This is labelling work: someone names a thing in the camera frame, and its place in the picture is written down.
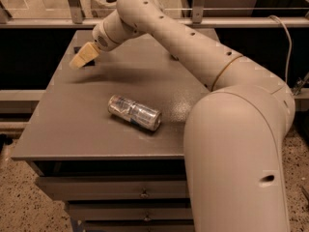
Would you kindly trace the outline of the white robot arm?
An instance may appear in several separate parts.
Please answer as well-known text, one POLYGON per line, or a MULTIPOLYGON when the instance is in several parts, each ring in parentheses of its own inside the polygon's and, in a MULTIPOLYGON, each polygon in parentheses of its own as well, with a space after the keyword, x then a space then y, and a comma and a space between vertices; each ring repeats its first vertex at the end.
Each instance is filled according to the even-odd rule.
POLYGON ((157 0, 117 0, 70 66, 151 35, 207 93, 191 108, 183 153, 196 232, 290 232, 282 144, 295 117, 285 81, 168 16, 157 0))

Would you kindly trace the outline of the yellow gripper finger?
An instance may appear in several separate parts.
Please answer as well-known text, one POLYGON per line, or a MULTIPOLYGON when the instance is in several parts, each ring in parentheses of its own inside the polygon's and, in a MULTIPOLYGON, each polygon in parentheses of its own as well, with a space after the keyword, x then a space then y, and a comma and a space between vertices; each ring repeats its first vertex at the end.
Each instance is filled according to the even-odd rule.
POLYGON ((96 59, 100 49, 94 42, 85 43, 70 61, 70 67, 74 70, 84 67, 87 63, 96 59))

